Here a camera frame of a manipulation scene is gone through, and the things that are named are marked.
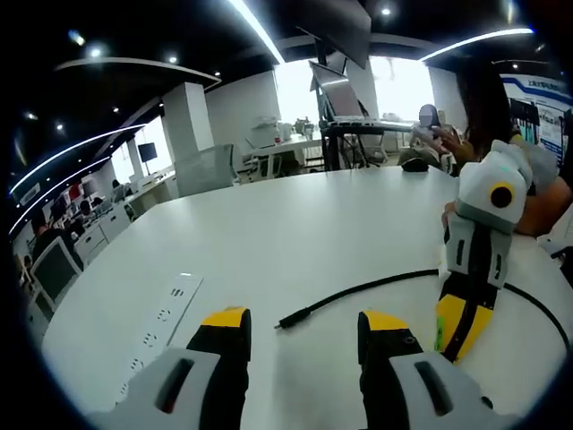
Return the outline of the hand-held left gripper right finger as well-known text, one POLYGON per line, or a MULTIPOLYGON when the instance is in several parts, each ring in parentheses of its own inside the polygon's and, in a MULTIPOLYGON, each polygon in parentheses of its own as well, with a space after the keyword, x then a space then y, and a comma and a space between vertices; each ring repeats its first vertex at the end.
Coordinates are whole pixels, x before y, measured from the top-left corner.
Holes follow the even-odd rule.
POLYGON ((358 362, 369 429, 493 429, 478 384, 425 351, 407 324, 379 311, 358 316, 358 362))

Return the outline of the person's right hand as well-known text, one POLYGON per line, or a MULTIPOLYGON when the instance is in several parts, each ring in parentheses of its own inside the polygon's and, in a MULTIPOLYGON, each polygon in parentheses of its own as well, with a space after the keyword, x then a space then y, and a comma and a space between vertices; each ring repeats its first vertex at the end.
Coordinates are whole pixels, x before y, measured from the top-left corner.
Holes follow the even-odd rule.
POLYGON ((456 204, 448 202, 444 207, 444 212, 441 215, 441 222, 444 228, 444 243, 447 244, 450 239, 452 222, 457 219, 456 204))

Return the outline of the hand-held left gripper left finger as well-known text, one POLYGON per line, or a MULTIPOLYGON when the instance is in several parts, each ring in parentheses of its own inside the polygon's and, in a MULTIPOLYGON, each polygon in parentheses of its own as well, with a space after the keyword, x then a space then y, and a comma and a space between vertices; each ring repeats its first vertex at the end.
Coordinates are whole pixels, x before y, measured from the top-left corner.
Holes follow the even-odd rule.
POLYGON ((249 387, 252 317, 246 307, 208 316, 186 348, 139 370, 122 401, 89 416, 94 429, 238 429, 249 387))

